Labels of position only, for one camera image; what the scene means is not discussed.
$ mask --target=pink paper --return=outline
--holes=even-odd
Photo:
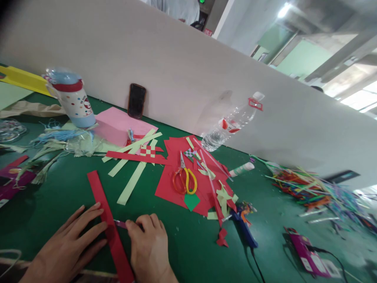
[[[109,142],[125,147],[128,139],[128,130],[132,128],[135,135],[145,136],[151,129],[157,131],[157,127],[144,121],[131,118],[126,112],[111,107],[102,111],[96,117],[99,126],[95,127],[94,132]]]

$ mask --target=bottle cap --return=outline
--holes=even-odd
[[[264,98],[264,94],[260,92],[256,92],[253,94],[253,98],[255,98],[257,101],[261,101]]]

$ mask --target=ceiling light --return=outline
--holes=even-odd
[[[284,7],[278,13],[278,18],[284,18],[285,15],[287,14],[288,10],[291,8],[291,6],[292,6],[291,4],[285,3]]]

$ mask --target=glue stick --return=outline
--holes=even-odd
[[[246,164],[240,166],[240,167],[237,167],[236,169],[233,169],[232,171],[229,172],[229,174],[231,175],[231,177],[235,177],[235,176],[238,176],[246,171],[250,171],[252,169],[254,169],[254,165],[251,163],[251,162],[247,162]]]

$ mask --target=plastic bottle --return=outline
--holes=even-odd
[[[48,68],[46,88],[57,98],[72,123],[78,128],[88,128],[95,124],[95,117],[81,76],[66,68]]]
[[[260,103],[263,98],[264,94],[256,92],[252,98],[249,98],[248,104],[239,105],[228,116],[222,117],[203,138],[201,145],[207,151],[218,149],[227,139],[248,124],[254,118],[257,110],[263,111],[263,105]]]

